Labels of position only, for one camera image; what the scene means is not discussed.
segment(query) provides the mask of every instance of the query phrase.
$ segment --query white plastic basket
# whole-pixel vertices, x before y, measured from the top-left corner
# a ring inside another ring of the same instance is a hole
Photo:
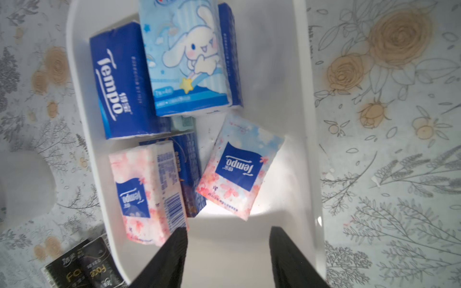
[[[273,287],[269,232],[281,226],[325,277],[311,63],[304,0],[228,0],[235,15],[243,116],[285,135],[247,222],[208,203],[189,219],[182,287]],[[106,140],[89,38],[137,14],[137,0],[74,0],[67,51],[98,197],[115,263],[131,283],[158,248],[129,241],[108,154],[139,139]],[[223,114],[197,118],[205,168]]]

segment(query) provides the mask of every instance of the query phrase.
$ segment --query leaf print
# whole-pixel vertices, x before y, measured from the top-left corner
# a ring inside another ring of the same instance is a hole
[[[16,235],[11,229],[0,232],[0,242],[5,244],[7,250],[23,249],[32,246],[32,241],[25,234]]]
[[[365,0],[362,4],[357,8],[357,12],[355,13],[358,19],[363,19],[365,16],[370,12],[370,9],[373,5],[373,0]]]
[[[331,288],[351,288],[353,283],[366,284],[370,278],[362,269],[372,265],[363,252],[353,252],[349,247],[334,247],[325,241],[326,281]]]
[[[6,47],[0,58],[0,112],[6,109],[7,94],[18,90],[18,83],[21,74],[18,72],[18,65],[14,55]]]
[[[383,1],[381,1],[381,5],[379,7],[379,9],[380,9],[379,13],[380,14],[385,14],[387,11],[389,11],[394,6],[394,4],[396,2],[397,2],[397,0],[383,0]]]
[[[446,40],[446,41],[449,41],[449,42],[456,42],[458,41],[459,37],[454,34],[454,33],[451,33],[451,32],[445,32],[442,34],[442,37]]]
[[[439,124],[435,124],[434,127],[436,127],[436,128],[451,128],[453,126],[451,126],[450,124],[439,123]]]
[[[400,198],[396,205],[376,203],[366,197],[360,200],[351,226],[344,228],[344,234],[351,240],[386,244],[382,254],[388,261],[377,264],[385,281],[398,281],[401,285],[404,281],[423,281],[420,275],[433,276],[447,267],[459,265],[460,254],[446,245],[458,245],[461,240],[453,229],[444,227],[430,207],[425,209],[414,200]]]
[[[343,124],[341,124],[341,126],[340,126],[340,127],[341,127],[341,128],[344,128],[344,127],[346,127],[346,125],[347,125],[347,124],[349,124],[349,122],[350,122],[350,120],[349,120],[349,121],[346,121],[346,122],[344,122]]]
[[[386,138],[392,138],[397,134],[397,127],[392,127],[386,134]]]
[[[326,10],[326,9],[318,9],[317,12],[322,14],[322,15],[327,15],[328,14],[328,10]]]
[[[408,187],[408,193],[410,194],[413,193],[415,195],[426,197],[426,198],[434,197],[434,194],[429,192],[422,185],[416,185],[416,184],[412,184],[410,187]]]
[[[386,180],[387,178],[389,178],[392,175],[392,170],[394,169],[394,167],[397,165],[398,162],[399,161],[397,161],[397,160],[393,160],[389,164],[387,164],[383,168],[379,169],[375,173],[375,176],[381,179],[380,184],[382,184],[384,182],[384,180]]]
[[[344,26],[344,29],[348,32],[354,32],[357,30],[357,24],[354,24],[354,23],[347,24],[346,26]]]
[[[362,42],[362,41],[365,41],[365,40],[366,40],[365,34],[360,33],[360,34],[357,35],[357,39],[355,40],[355,42],[358,43],[358,42]]]
[[[368,166],[362,171],[361,174],[352,174],[348,173],[348,175],[344,175],[344,178],[337,178],[337,179],[321,179],[322,186],[328,185],[330,188],[334,188],[335,186],[342,186],[339,191],[335,192],[322,192],[322,203],[323,208],[328,209],[329,213],[333,216],[337,215],[344,209],[347,209],[348,206],[346,204],[346,200],[352,202],[352,197],[355,194],[350,191],[349,189],[362,177],[362,175],[370,168],[373,164],[374,160],[376,159],[376,155],[378,152],[375,153],[373,159],[370,161]]]
[[[434,58],[421,61],[416,65],[416,72],[417,74],[425,75],[424,78],[428,76],[429,79],[434,80],[452,73],[459,69],[459,67],[460,66],[454,61]]]
[[[430,117],[429,117],[429,113],[427,113],[427,111],[424,110],[423,107],[417,105],[416,108],[418,108],[418,110],[419,110],[419,112],[421,113],[421,115],[423,115],[423,116],[426,117],[426,118],[430,118]]]
[[[448,78],[447,81],[445,81],[445,84],[450,84],[450,83],[452,83],[454,80],[456,80],[456,77],[455,77],[455,76],[452,76],[452,77]]]
[[[374,66],[374,59],[370,55],[361,55],[360,59],[362,60],[363,64],[363,74],[367,74]]]
[[[372,90],[375,94],[377,94],[384,86],[387,80],[387,76],[389,74],[389,69],[374,65],[373,68],[370,70],[370,82],[372,85]]]
[[[346,90],[338,90],[337,92],[339,95],[350,95],[350,93]]]
[[[440,130],[436,130],[435,133],[436,133],[437,136],[439,136],[440,138],[443,138],[443,139],[445,139],[445,140],[450,140],[450,139],[448,138],[448,136],[445,135],[445,133],[443,133],[443,132],[440,131]]]
[[[392,79],[402,85],[413,85],[416,73],[416,66],[413,63],[408,63],[402,69],[392,70]]]
[[[359,151],[359,150],[358,150],[357,148],[350,148],[350,149],[348,149],[348,150],[346,151],[346,153],[352,153],[352,154],[354,154],[354,153],[357,153],[358,151]]]
[[[330,28],[320,39],[319,42],[319,51],[327,48],[335,39],[336,36],[338,35],[339,32],[339,26],[335,26],[333,28]]]
[[[342,9],[339,13],[339,19],[344,22],[350,21],[352,19],[352,11],[349,9]]]
[[[402,88],[400,88],[397,98],[400,101],[405,101],[407,99],[407,96],[408,96],[408,85],[405,85],[405,86],[402,86]]]
[[[413,173],[413,170],[405,170],[405,171],[396,172],[392,174],[392,179],[399,180],[399,179],[404,178],[405,176],[410,175],[411,173]]]
[[[347,30],[344,29],[344,27],[343,27],[343,37],[346,38],[347,36],[349,36],[349,31],[347,31]]]
[[[429,145],[427,145],[427,148],[431,148],[435,144],[435,139],[432,139],[431,142],[429,142]]]
[[[360,24],[360,29],[362,30],[362,33],[365,37],[368,37],[368,35],[370,35],[370,31],[372,30],[372,27],[373,27],[373,21],[363,21]]]
[[[314,93],[314,96],[320,99],[323,99],[328,95],[330,95],[330,92],[328,90],[322,90]]]
[[[416,77],[418,78],[418,80],[419,80],[421,83],[424,83],[424,84],[431,84],[431,83],[433,83],[433,82],[432,82],[432,79],[431,79],[431,76],[430,76],[429,74],[427,74],[426,72],[416,71]]]
[[[10,26],[18,26],[24,23],[26,15],[34,15],[38,13],[38,3],[40,0],[18,1],[15,3],[16,11],[7,16]]]
[[[343,50],[341,52],[341,55],[343,55],[343,56],[347,55],[347,53],[349,52],[349,49],[352,47],[353,41],[354,41],[354,39],[351,38],[349,41],[346,42],[346,44],[344,44]]]
[[[77,147],[83,147],[83,149],[85,149],[85,151],[88,152],[88,148],[87,148],[85,138],[81,137],[79,134],[75,134],[75,136],[77,137],[77,141],[78,141],[78,146]]]
[[[427,14],[435,8],[437,1],[435,0],[416,0],[416,1],[410,2],[409,4],[411,7],[418,9],[421,13]]]

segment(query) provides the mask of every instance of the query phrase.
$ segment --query cherry blossom tissue pack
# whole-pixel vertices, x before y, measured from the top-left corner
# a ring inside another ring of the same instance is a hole
[[[171,120],[155,115],[139,23],[100,33],[90,47],[106,138],[170,132]]]
[[[109,155],[128,238],[162,246],[178,227],[189,229],[172,141]]]
[[[198,116],[241,105],[233,16],[227,8],[218,9],[217,0],[139,0],[158,116]]]
[[[176,156],[179,182],[183,190],[183,199],[186,207],[187,217],[195,217],[207,204],[205,197],[198,194],[195,188],[201,177],[199,151],[194,131],[187,131],[180,134],[168,136],[167,138],[156,138],[140,142],[139,145],[149,145],[160,141],[173,141],[174,153]]]
[[[248,220],[264,176],[283,142],[284,138],[228,114],[197,192]]]

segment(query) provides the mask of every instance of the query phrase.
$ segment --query floral tablecloth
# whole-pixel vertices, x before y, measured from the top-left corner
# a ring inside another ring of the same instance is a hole
[[[307,7],[328,283],[461,287],[461,3]]]
[[[327,281],[461,286],[461,2],[308,0]],[[104,225],[65,49],[68,0],[0,2],[0,149],[35,150],[52,211],[0,232],[0,287]]]
[[[67,63],[68,9],[0,2],[0,150],[35,150],[57,185],[50,213],[0,232],[1,288],[44,287],[41,267],[104,229]]]

